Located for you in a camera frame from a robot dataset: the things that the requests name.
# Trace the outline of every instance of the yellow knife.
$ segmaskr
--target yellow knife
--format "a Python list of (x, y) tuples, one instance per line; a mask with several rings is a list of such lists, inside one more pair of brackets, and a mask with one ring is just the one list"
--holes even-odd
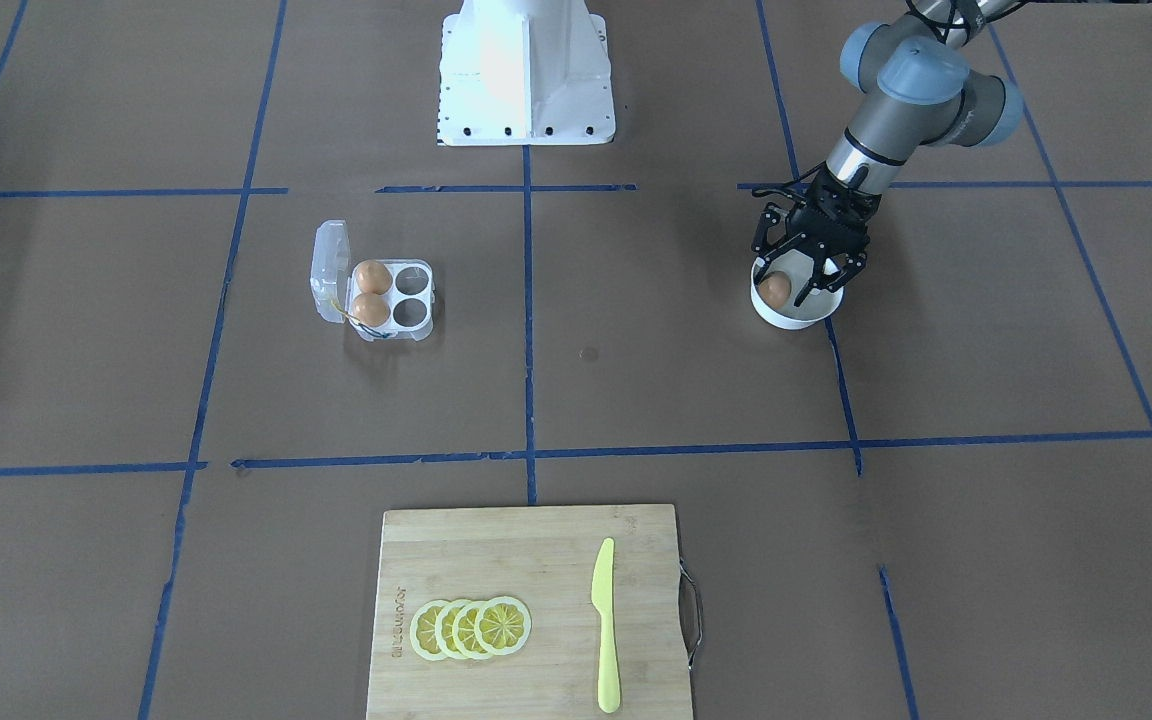
[(602, 616), (602, 638), (598, 643), (598, 707), (616, 712), (621, 707), (621, 669), (616, 662), (616, 621), (612, 619), (612, 558), (616, 541), (605, 538), (594, 561), (594, 583), (589, 600)]

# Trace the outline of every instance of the plastic egg container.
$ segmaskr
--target plastic egg container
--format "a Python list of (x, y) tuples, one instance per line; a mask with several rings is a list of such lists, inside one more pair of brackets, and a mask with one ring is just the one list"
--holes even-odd
[(380, 295), (389, 306), (389, 318), (378, 327), (357, 323), (347, 314), (353, 301), (362, 295), (353, 279), (349, 233), (344, 220), (319, 225), (314, 235), (314, 263), (310, 265), (310, 291), (326, 323), (349, 323), (358, 338), (378, 340), (425, 340), (434, 332), (434, 271), (424, 260), (379, 260), (393, 276), (389, 289)]

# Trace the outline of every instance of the egg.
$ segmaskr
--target egg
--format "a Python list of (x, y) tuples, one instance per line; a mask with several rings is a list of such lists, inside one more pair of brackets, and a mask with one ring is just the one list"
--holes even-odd
[(389, 274), (389, 268), (384, 263), (364, 260), (358, 263), (357, 268), (353, 270), (353, 283), (358, 287), (358, 290), (384, 295), (394, 285), (394, 276)]
[(364, 291), (349, 304), (349, 314), (370, 328), (379, 328), (389, 319), (389, 304), (384, 297)]
[(790, 278), (786, 273), (768, 273), (763, 282), (758, 283), (758, 296), (763, 298), (763, 302), (767, 302), (767, 306), (771, 309), (780, 310), (786, 302), (790, 301)]

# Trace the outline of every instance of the lemon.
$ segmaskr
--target lemon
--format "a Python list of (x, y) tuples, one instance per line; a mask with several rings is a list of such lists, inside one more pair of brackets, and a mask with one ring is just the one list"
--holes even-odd
[(468, 602), (456, 612), (456, 617), (452, 623), (452, 641), (456, 650), (464, 657), (473, 660), (486, 660), (492, 653), (484, 650), (473, 635), (473, 624), (479, 619), (479, 611), (483, 609), (483, 601)]
[(452, 623), (456, 620), (457, 612), (461, 612), (462, 607), (469, 602), (468, 600), (447, 602), (434, 619), (434, 627), (438, 629), (434, 643), (438, 643), (438, 651), (450, 657), (452, 660), (465, 660), (465, 653), (456, 650), (456, 628)]
[(500, 596), (485, 601), (473, 623), (473, 637), (492, 655), (521, 651), (529, 635), (531, 612), (516, 597)]
[(447, 660), (447, 655), (438, 647), (438, 612), (447, 606), (445, 600), (431, 600), (420, 606), (419, 611), (412, 615), (412, 623), (408, 629), (407, 638), (411, 642), (412, 651), (416, 655), (424, 657), (425, 660)]

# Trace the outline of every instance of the wooden cutting board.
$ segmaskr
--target wooden cutting board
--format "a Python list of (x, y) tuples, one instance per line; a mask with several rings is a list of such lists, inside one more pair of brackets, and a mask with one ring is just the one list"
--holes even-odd
[[(599, 616), (589, 598), (607, 537), (616, 538), (622, 694), (612, 717), (691, 720), (672, 505), (386, 511), (367, 720), (607, 719), (594, 697)], [(500, 594), (531, 611), (521, 651), (440, 662), (411, 651), (407, 627), (424, 602)]]

